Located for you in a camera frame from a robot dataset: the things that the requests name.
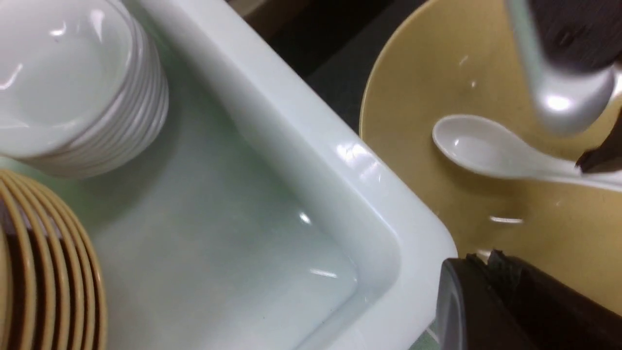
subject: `kitchen counter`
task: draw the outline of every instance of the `kitchen counter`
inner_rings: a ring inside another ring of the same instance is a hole
[[[397,27],[425,0],[394,0],[332,58],[306,78],[307,83],[358,132],[361,99],[376,58]]]

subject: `yellow bowl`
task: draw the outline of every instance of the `yellow bowl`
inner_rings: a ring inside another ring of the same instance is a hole
[[[9,312],[15,316],[9,345],[46,350],[55,339],[59,349],[104,349],[108,314],[101,267],[80,221],[50,189],[11,171],[0,169],[0,194],[8,208],[3,223],[10,223],[3,224],[10,233],[2,238],[11,256],[19,257],[11,261],[18,278],[13,295],[22,301]]]
[[[360,133],[443,220],[461,255],[502,249],[622,315],[622,194],[472,174],[431,138],[441,117],[474,114],[574,161],[605,139],[620,105],[584,134],[548,134],[532,112],[504,2],[429,0],[376,61]]]

